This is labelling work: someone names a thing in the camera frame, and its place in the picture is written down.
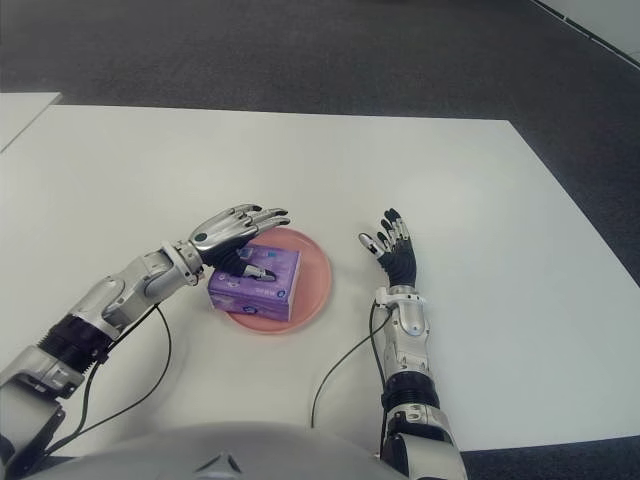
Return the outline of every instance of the white wall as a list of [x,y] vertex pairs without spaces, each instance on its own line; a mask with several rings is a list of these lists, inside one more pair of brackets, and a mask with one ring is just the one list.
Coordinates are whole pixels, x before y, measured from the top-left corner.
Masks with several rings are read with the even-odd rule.
[[640,0],[542,0],[635,59],[640,59]]

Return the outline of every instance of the tissue box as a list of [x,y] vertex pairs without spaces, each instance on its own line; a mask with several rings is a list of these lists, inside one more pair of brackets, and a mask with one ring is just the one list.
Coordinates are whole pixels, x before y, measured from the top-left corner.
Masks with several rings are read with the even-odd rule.
[[274,272],[276,280],[264,282],[213,272],[209,280],[209,296],[214,307],[288,322],[298,280],[300,253],[248,244],[238,254],[243,260]]

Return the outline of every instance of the gray carpet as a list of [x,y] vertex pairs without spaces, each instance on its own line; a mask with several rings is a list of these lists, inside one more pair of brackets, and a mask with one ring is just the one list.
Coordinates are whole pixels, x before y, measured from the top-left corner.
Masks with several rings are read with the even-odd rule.
[[[640,71],[527,0],[0,5],[4,91],[510,120],[640,282]],[[474,480],[640,478],[638,458],[638,438],[465,454]]]

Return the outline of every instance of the pink plate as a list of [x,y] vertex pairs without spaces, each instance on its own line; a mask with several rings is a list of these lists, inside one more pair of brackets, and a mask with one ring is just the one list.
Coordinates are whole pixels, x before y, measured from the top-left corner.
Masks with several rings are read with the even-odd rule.
[[291,320],[279,322],[256,315],[231,312],[227,312],[227,315],[243,327],[260,333],[288,332],[309,323],[322,310],[331,291],[331,266],[322,249],[306,235],[283,227],[268,230],[251,243],[300,252],[300,271]]

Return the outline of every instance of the robotic arm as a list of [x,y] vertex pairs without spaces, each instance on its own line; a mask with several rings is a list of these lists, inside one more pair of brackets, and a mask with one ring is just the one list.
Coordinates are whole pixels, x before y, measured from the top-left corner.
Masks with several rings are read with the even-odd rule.
[[425,301],[415,288],[416,259],[409,231],[394,209],[385,212],[381,223],[386,234],[378,232],[378,240],[366,233],[359,236],[387,272],[390,284],[376,292],[376,304],[392,309],[384,327],[382,407],[389,421],[380,457],[412,480],[465,480],[464,464],[429,370],[429,324]]
[[154,305],[203,277],[203,264],[235,276],[275,280],[236,251],[289,219],[283,209],[240,205],[207,220],[175,245],[133,260],[99,281],[37,346],[27,347],[0,372],[0,478],[22,475],[42,456],[65,417],[57,398],[69,398],[95,362]]

